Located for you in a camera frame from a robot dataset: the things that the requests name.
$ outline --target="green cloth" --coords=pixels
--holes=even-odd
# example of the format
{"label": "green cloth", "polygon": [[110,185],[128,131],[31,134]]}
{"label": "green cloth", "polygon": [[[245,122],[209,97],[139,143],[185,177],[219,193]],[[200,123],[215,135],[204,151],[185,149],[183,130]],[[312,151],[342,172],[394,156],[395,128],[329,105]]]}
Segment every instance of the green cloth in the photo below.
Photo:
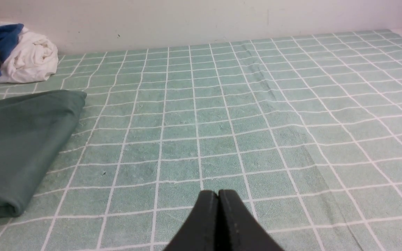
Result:
{"label": "green cloth", "polygon": [[0,100],[0,218],[24,212],[77,126],[85,98],[59,90]]}

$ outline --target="wall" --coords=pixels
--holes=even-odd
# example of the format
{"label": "wall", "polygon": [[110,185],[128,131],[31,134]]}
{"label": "wall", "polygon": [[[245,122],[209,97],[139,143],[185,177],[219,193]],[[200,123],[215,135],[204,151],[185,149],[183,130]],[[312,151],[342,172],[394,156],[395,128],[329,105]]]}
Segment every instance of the wall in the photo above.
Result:
{"label": "wall", "polygon": [[0,0],[61,53],[402,28],[402,0]]}

